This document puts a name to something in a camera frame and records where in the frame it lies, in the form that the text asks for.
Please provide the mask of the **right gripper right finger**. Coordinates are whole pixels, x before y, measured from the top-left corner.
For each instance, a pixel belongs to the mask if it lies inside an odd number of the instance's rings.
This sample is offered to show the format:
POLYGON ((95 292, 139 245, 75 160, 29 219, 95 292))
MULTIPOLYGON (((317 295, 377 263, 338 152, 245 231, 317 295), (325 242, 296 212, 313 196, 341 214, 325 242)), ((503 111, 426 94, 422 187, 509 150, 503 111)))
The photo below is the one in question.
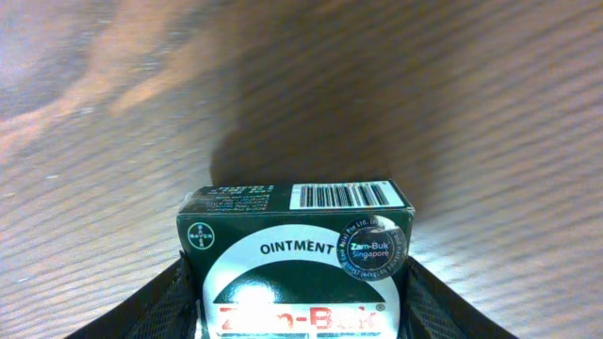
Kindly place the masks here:
POLYGON ((400 338, 517 339, 408 257, 400 338))

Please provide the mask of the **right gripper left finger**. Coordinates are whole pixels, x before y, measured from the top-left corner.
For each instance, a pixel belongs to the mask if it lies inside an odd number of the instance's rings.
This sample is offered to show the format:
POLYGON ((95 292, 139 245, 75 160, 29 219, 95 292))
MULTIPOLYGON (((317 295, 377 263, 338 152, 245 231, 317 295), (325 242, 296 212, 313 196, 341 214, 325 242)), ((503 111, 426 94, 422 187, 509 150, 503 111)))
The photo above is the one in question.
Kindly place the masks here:
POLYGON ((197 297, 184 253, 126 301, 67 339, 193 339, 197 297))

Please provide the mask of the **green round tape box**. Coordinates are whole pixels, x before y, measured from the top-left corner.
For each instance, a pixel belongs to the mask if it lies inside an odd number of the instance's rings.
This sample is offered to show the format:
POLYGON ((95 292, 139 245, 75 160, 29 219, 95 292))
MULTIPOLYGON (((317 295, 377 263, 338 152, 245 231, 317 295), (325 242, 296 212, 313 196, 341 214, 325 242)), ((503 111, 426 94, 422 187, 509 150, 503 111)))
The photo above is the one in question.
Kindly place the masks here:
POLYGON ((390 180, 200 188, 176 226, 202 337, 401 337, 414 219, 390 180))

